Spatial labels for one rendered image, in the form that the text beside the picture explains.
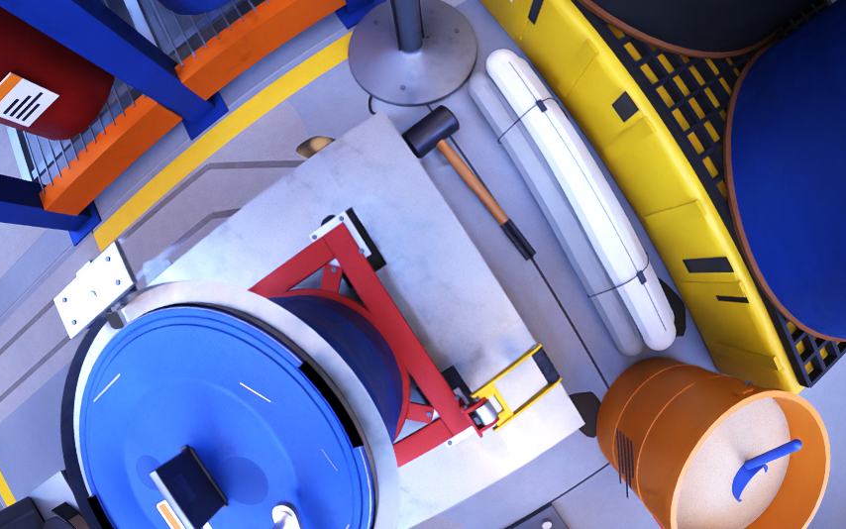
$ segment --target yellow spill pallet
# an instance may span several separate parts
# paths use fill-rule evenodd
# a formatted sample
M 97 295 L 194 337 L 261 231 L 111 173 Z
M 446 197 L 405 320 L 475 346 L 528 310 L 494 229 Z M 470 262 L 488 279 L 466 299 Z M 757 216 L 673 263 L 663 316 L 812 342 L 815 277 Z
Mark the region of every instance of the yellow spill pallet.
M 756 284 L 685 154 L 596 29 L 571 0 L 481 0 L 528 55 L 599 152 L 645 226 L 717 368 L 799 393 Z M 623 122 L 627 93 L 639 111 Z M 727 257 L 732 272 L 691 273 L 685 260 Z

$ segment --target red frame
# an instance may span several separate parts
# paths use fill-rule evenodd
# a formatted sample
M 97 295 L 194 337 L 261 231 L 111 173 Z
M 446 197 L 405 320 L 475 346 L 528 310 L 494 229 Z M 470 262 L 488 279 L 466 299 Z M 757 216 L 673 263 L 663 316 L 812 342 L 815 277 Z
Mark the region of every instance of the red frame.
M 335 259 L 340 266 L 329 264 Z M 321 289 L 293 290 L 319 269 L 323 270 Z M 364 305 L 339 293 L 343 273 L 348 275 L 348 280 Z M 423 428 L 394 443 L 398 465 L 403 466 L 415 460 L 469 428 L 474 428 L 481 437 L 482 432 L 491 427 L 488 424 L 479 428 L 473 421 L 470 413 L 484 405 L 485 400 L 469 407 L 463 406 L 462 401 L 433 364 L 423 344 L 410 329 L 368 260 L 361 254 L 358 244 L 345 225 L 338 226 L 313 242 L 264 277 L 250 292 L 266 298 L 296 295 L 325 297 L 347 305 L 377 328 L 393 350 L 403 378 L 406 396 L 397 423 L 397 436 L 407 419 L 427 423 Z M 432 406 L 409 401 L 411 376 Z M 433 410 L 439 413 L 436 420 L 426 416 Z

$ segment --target blue scoop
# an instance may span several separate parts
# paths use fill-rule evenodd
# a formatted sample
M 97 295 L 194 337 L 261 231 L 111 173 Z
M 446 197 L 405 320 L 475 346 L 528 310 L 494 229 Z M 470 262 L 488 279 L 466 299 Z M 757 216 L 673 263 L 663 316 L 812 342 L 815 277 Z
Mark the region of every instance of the blue scoop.
M 775 461 L 783 456 L 788 456 L 792 452 L 798 452 L 802 449 L 802 441 L 799 439 L 793 439 L 784 445 L 774 448 L 773 450 L 761 454 L 751 460 L 748 460 L 746 463 L 743 464 L 743 467 L 740 467 L 740 470 L 737 471 L 737 475 L 733 477 L 733 497 L 737 499 L 737 501 L 742 501 L 740 499 L 740 494 L 743 493 L 743 489 L 746 488 L 747 483 L 750 482 L 750 479 L 753 479 L 760 469 L 763 469 L 763 472 L 766 472 L 768 467 L 766 463 Z

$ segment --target orange and white sticker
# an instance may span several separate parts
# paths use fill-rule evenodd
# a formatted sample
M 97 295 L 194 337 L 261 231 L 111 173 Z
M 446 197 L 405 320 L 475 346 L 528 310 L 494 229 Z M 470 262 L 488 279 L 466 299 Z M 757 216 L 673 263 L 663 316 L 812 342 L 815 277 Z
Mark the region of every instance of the orange and white sticker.
M 181 520 L 175 516 L 174 511 L 171 510 L 171 507 L 168 505 L 167 500 L 162 500 L 156 508 L 161 513 L 161 517 L 164 518 L 164 523 L 168 524 L 168 527 L 171 529 L 184 529 L 184 524 L 181 523 Z M 211 529 L 211 524 L 205 523 L 203 529 Z
M 29 127 L 57 98 L 50 90 L 9 73 L 0 82 L 0 118 Z

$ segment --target concrete floor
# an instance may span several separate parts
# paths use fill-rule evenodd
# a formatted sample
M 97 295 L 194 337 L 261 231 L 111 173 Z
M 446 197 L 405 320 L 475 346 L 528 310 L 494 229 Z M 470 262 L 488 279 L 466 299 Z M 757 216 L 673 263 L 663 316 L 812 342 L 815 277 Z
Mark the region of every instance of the concrete floor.
M 477 0 L 462 2 L 459 9 L 476 29 L 477 68 L 484 69 L 485 57 L 495 49 L 517 50 Z M 323 20 L 231 83 L 222 92 L 225 100 L 232 109 L 239 107 L 345 32 L 337 18 Z M 626 368 L 655 354 L 629 358 L 616 351 L 540 208 L 466 89 L 442 104 L 462 124 L 455 135 L 460 150 L 537 249 L 537 268 L 521 260 L 443 159 L 429 155 L 423 159 L 424 167 L 531 333 L 545 345 L 566 390 L 592 391 L 601 398 L 607 384 Z M 409 127 L 427 112 L 377 101 L 372 108 L 386 113 L 398 129 Z M 153 265 L 174 261 L 251 197 L 287 174 L 294 166 L 289 162 L 298 160 L 294 148 L 301 141 L 316 135 L 340 137 L 369 116 L 368 96 L 351 78 L 347 63 L 263 116 L 206 162 L 221 164 L 219 168 L 199 170 L 186 179 L 150 211 L 151 217 L 124 234 L 121 244 L 133 269 L 144 272 L 141 284 L 146 273 L 154 273 Z M 96 202 L 103 218 L 188 145 L 181 127 L 166 135 L 100 195 Z M 17 170 L 9 158 L 11 152 L 5 129 L 0 127 L 2 173 Z M 240 161 L 259 165 L 230 167 Z M 656 256 L 638 219 L 618 188 L 614 189 L 643 246 Z M 63 469 L 59 400 L 66 366 L 79 338 L 66 339 L 51 299 L 97 254 L 92 237 L 73 247 L 63 232 L 0 225 L 0 468 L 16 497 L 27 495 Z M 653 264 L 659 277 L 673 284 L 664 266 L 655 260 Z M 661 356 L 714 369 L 689 316 L 686 335 Z M 811 527 L 846 527 L 846 356 L 802 396 L 825 420 L 834 454 L 832 478 Z M 576 432 L 514 475 L 417 527 L 503 529 L 551 503 L 571 529 L 656 526 L 641 501 L 634 495 L 626 498 L 616 471 L 606 464 L 595 440 Z

